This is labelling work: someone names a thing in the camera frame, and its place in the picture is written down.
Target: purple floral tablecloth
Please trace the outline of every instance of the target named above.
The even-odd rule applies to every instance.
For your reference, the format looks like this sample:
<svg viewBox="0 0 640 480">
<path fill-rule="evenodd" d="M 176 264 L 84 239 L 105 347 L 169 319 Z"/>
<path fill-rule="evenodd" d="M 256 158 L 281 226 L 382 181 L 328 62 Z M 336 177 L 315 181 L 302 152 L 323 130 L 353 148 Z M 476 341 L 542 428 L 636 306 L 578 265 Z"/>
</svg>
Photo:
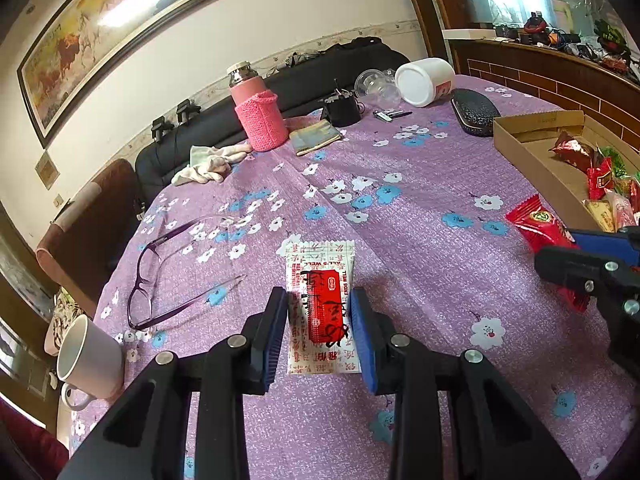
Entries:
<svg viewBox="0 0 640 480">
<path fill-rule="evenodd" d="M 457 85 L 487 95 L 503 115 L 557 109 L 476 78 L 457 76 Z M 529 248 L 504 220 L 535 189 L 493 139 L 465 134 L 448 101 L 412 109 L 391 124 L 367 112 L 343 130 L 343 141 L 320 151 L 297 157 L 287 144 L 254 153 L 222 184 L 169 186 L 156 197 L 95 319 L 122 341 L 126 384 L 159 351 L 204 352 L 239 332 L 264 309 L 271 288 L 284 286 L 286 239 L 355 240 L 353 285 L 366 288 L 375 309 L 435 351 L 480 349 L 580 474 L 594 477 L 636 417 L 634 384 L 606 356 L 606 325 L 593 305 L 584 315 L 569 311 L 536 276 Z M 220 226 L 220 218 L 208 219 L 176 240 L 154 309 L 212 293 L 153 333 L 129 332 L 127 298 L 144 245 L 212 213 L 236 220 Z M 217 286 L 240 274 L 238 285 Z M 252 479 L 385 479 L 393 397 L 370 396 L 359 374 L 287 375 L 287 345 L 286 335 L 267 396 L 244 398 Z M 197 396 L 186 478 L 194 472 L 196 407 Z M 107 408 L 96 401 L 75 416 L 73 450 Z"/>
</svg>

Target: eyeglasses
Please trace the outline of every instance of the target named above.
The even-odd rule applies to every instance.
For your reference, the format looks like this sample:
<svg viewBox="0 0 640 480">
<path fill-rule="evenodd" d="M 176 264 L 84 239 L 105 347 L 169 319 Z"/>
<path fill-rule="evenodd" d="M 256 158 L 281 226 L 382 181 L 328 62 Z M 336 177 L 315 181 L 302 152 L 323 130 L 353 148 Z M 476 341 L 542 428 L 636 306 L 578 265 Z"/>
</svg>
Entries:
<svg viewBox="0 0 640 480">
<path fill-rule="evenodd" d="M 158 249 L 159 246 L 161 246 L 164 243 L 167 243 L 172 238 L 177 237 L 177 235 L 182 234 L 187 229 L 189 229 L 190 227 L 202 222 L 203 220 L 206 220 L 206 219 L 209 219 L 209 218 L 215 218 L 217 216 L 220 216 L 223 219 L 232 219 L 232 218 L 223 217 L 222 215 L 217 215 L 217 214 L 204 215 L 204 216 L 201 216 L 201 217 L 196 218 L 194 220 L 191 220 L 191 221 L 187 222 L 186 224 L 178 226 L 175 229 L 172 229 L 171 231 L 169 231 L 164 236 L 162 236 L 160 238 L 157 238 L 156 240 L 153 240 L 152 242 L 149 242 L 145 246 L 144 250 L 140 254 L 140 257 L 138 258 L 138 264 L 136 266 L 136 283 L 133 286 L 133 290 L 131 291 L 131 294 L 129 294 L 129 299 L 127 300 L 127 321 L 129 322 L 129 326 L 131 327 L 132 330 L 145 330 L 145 329 L 147 329 L 147 328 L 149 328 L 149 327 L 151 327 L 151 326 L 153 326 L 155 324 L 162 323 L 163 321 L 166 321 L 167 319 L 170 319 L 173 316 L 176 316 L 177 314 L 179 314 L 180 312 L 182 312 L 186 308 L 188 308 L 191 305 L 195 304 L 198 300 L 201 300 L 202 298 L 204 298 L 207 294 L 209 294 L 215 288 L 223 286 L 223 285 L 226 285 L 227 283 L 230 283 L 230 282 L 236 282 L 231 287 L 231 288 L 234 288 L 236 285 L 238 285 L 246 277 L 245 274 L 241 274 L 239 276 L 235 276 L 233 278 L 229 278 L 228 280 L 225 280 L 224 282 L 221 282 L 221 283 L 217 284 L 216 286 L 208 288 L 203 293 L 197 295 L 195 298 L 191 298 L 190 300 L 186 301 L 185 303 L 181 304 L 180 306 L 172 308 L 168 312 L 165 312 L 165 313 L 160 314 L 160 315 L 155 316 L 155 317 L 152 316 L 151 296 L 149 295 L 149 291 L 147 289 L 152 287 L 152 286 L 154 286 L 156 280 L 148 280 L 146 278 L 143 278 L 140 275 L 140 264 L 142 263 L 143 258 L 145 257 L 146 254 L 155 255 L 155 257 L 158 259 L 158 263 L 159 263 L 158 270 L 159 270 L 160 267 L 162 266 L 162 264 L 164 264 L 169 259 L 169 257 L 172 256 L 172 254 L 175 254 L 178 251 L 182 250 L 188 244 L 185 245 L 184 247 L 179 248 L 178 250 L 174 251 L 173 253 L 169 254 L 169 256 L 167 258 L 165 258 L 164 260 L 158 254 L 158 250 L 157 249 Z M 148 304 L 148 310 L 147 310 L 148 311 L 148 316 L 147 316 L 146 319 L 144 319 L 142 321 L 139 321 L 139 322 L 134 321 L 132 319 L 132 317 L 131 317 L 131 300 L 132 300 L 133 296 L 137 292 L 139 292 L 146 299 L 146 303 Z"/>
</svg>

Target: knitted handle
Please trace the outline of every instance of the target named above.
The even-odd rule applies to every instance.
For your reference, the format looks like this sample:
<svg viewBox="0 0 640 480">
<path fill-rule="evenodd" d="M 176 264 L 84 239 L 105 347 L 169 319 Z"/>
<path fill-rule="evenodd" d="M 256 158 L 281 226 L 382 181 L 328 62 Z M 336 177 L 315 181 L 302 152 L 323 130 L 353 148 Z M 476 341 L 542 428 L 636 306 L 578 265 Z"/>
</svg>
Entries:
<svg viewBox="0 0 640 480">
<path fill-rule="evenodd" d="M 236 106 L 236 114 L 257 152 L 268 152 L 283 145 L 289 133 L 277 104 L 278 96 L 265 90 Z"/>
</svg>

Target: framed painting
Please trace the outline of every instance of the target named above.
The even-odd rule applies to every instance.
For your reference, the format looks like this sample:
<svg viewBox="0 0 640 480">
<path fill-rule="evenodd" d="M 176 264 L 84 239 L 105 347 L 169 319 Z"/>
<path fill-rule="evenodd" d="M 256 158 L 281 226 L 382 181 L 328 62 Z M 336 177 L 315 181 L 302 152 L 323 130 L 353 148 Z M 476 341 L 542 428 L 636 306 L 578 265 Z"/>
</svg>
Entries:
<svg viewBox="0 0 640 480">
<path fill-rule="evenodd" d="M 22 97 L 42 147 L 128 52 L 202 1 L 67 0 L 18 68 Z"/>
</svg>

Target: brown chair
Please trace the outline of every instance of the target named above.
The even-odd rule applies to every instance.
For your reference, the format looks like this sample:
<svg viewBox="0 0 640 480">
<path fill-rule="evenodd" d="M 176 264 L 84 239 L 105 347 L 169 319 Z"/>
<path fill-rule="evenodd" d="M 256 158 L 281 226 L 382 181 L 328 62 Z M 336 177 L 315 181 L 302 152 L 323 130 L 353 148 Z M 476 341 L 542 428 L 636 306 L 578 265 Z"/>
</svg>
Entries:
<svg viewBox="0 0 640 480">
<path fill-rule="evenodd" d="M 131 165 L 113 161 L 66 205 L 36 249 L 40 267 L 91 317 L 138 226 L 139 196 Z"/>
</svg>

